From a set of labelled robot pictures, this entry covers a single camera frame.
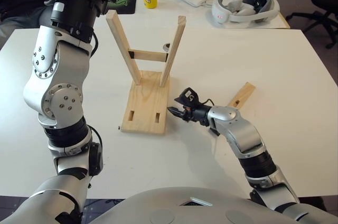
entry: bolt hole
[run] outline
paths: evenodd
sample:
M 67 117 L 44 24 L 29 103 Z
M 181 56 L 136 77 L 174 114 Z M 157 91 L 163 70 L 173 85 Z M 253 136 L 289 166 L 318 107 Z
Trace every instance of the bolt hole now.
M 134 111 L 131 110 L 131 111 L 129 112 L 128 121 L 133 121 L 133 119 L 134 119 Z

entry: black mouse pad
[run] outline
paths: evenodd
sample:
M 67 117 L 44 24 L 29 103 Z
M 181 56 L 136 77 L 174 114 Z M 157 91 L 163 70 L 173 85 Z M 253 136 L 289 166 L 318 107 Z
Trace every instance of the black mouse pad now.
M 116 10 L 118 14 L 134 14 L 136 0 L 116 0 L 115 3 L 108 2 L 108 10 Z

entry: white desk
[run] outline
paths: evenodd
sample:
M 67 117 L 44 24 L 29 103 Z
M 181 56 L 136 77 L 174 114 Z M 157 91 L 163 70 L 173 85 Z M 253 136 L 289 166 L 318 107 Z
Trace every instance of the white desk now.
M 174 28 L 126 27 L 133 49 L 161 51 Z M 145 44 L 145 33 L 153 39 Z M 16 30 L 0 52 L 0 195 L 30 195 L 55 174 L 37 114 L 22 97 L 37 30 Z M 118 130 L 131 77 L 108 26 L 84 83 L 84 114 L 104 140 L 104 170 L 88 198 L 127 198 L 166 186 L 199 186 L 248 197 L 251 190 L 224 137 L 168 114 L 165 136 Z M 138 62 L 145 70 L 160 62 Z M 338 194 L 337 86 L 299 30 L 186 27 L 171 72 L 169 105 L 186 87 L 226 105 L 246 81 L 257 89 L 241 109 L 300 197 Z
M 121 15 L 121 22 L 124 26 L 137 26 L 139 28 L 147 27 L 170 27 L 177 24 L 179 15 L 186 16 L 188 27 L 199 28 L 268 28 L 268 29 L 285 29 L 289 28 L 281 14 L 270 22 L 255 23 L 232 23 L 228 22 L 225 25 L 215 24 L 211 17 L 211 8 L 200 6 L 198 8 L 188 5 L 181 0 L 158 0 L 157 8 L 150 10 L 143 5 L 143 0 L 136 1 L 135 14 Z M 101 16 L 96 20 L 95 26 L 100 27 L 106 25 L 105 17 Z

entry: small wooden piece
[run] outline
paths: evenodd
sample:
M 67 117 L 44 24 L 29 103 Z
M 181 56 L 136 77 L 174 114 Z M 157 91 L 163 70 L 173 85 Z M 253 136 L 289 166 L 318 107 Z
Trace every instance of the small wooden piece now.
M 255 86 L 250 83 L 245 85 L 237 92 L 235 97 L 229 102 L 228 106 L 240 109 L 255 90 Z
M 121 21 L 118 18 L 117 12 L 115 10 L 108 11 L 106 20 L 108 22 L 112 34 L 114 35 L 117 46 L 121 51 L 122 57 L 124 58 L 127 64 L 127 67 L 135 84 L 139 85 L 141 83 L 141 74 L 135 60 L 130 58 L 129 43 L 126 38 L 126 34 L 123 30 L 123 27 L 121 25 Z
M 160 87 L 160 72 L 140 72 L 141 84 L 132 83 L 121 131 L 164 134 L 169 80 Z
M 132 49 L 129 49 L 129 51 L 134 53 L 134 59 L 151 60 L 159 62 L 165 62 L 167 59 L 167 53 L 164 52 L 139 51 Z
M 161 80 L 159 82 L 159 85 L 161 87 L 165 86 L 165 82 L 167 81 L 169 77 L 171 66 L 173 65 L 176 52 L 177 52 L 177 49 L 179 48 L 179 44 L 180 44 L 180 41 L 183 35 L 185 23 L 186 23 L 185 16 L 179 16 L 179 22 L 178 22 L 177 30 L 175 33 L 175 37 L 174 37 L 173 42 L 169 46 L 168 59 L 167 59 L 167 62 L 165 63 L 165 67 L 161 75 Z

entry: black chair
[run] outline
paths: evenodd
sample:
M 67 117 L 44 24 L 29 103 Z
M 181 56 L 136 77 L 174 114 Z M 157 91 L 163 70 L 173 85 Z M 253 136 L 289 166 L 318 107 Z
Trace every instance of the black chair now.
M 315 11 L 313 14 L 306 14 L 306 13 L 292 13 L 285 17 L 287 21 L 289 21 L 293 16 L 305 17 L 310 20 L 315 20 L 316 22 L 311 24 L 303 33 L 309 31 L 310 29 L 314 28 L 315 26 L 322 24 L 330 38 L 332 43 L 329 43 L 326 48 L 331 49 L 337 43 L 337 35 L 338 30 L 334 31 L 332 27 L 336 27 L 338 29 L 338 22 L 329 18 L 331 14 L 334 14 L 336 17 L 338 16 L 338 0 L 311 0 L 314 5 L 317 7 L 326 10 L 325 14 L 322 14 L 318 11 Z

